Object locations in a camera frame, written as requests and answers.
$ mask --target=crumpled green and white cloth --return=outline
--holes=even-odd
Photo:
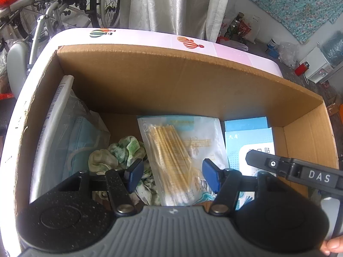
[[[91,153],[88,159],[88,167],[91,172],[98,175],[104,174],[110,169],[121,167],[126,169],[133,164],[136,159],[141,158],[144,161],[144,173],[139,181],[134,193],[130,194],[134,204],[137,204],[138,197],[146,204],[160,206],[156,184],[149,160],[146,157],[144,144],[139,142],[134,136],[127,136],[119,140],[118,143],[111,144],[108,149],[97,150]],[[99,194],[102,199],[106,194]]]

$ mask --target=fingernail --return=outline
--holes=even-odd
[[[330,249],[336,249],[340,246],[340,238],[331,239],[328,241],[327,247]]]

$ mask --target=hot air balloon sticker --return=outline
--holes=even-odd
[[[103,35],[112,35],[112,32],[115,32],[116,30],[110,30],[107,28],[100,28],[96,29],[90,32],[90,37],[101,37]]]
[[[184,44],[184,46],[187,47],[187,48],[191,48],[191,49],[194,49],[194,48],[197,48],[197,47],[204,48],[203,45],[196,44],[193,40],[189,40],[186,37],[177,37],[176,39],[178,41],[181,41]]]

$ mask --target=small cardboard box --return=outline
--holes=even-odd
[[[42,55],[19,96],[1,160],[0,227],[11,256],[20,253],[15,216],[29,203],[37,142],[63,75],[74,76],[75,94],[100,113],[110,142],[126,135],[141,140],[136,115],[221,121],[267,116],[277,155],[338,167],[323,99],[273,74],[218,57],[141,45],[67,45],[50,59]],[[306,195],[306,187],[291,186]]]

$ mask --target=face mask package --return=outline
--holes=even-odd
[[[74,77],[66,75],[57,88],[38,141],[30,202],[64,179],[88,170],[89,155],[108,147],[110,133],[99,114],[89,111],[71,89]]]
[[[229,168],[220,121],[198,116],[139,117],[138,125],[163,206],[213,200],[202,175],[211,159]]]

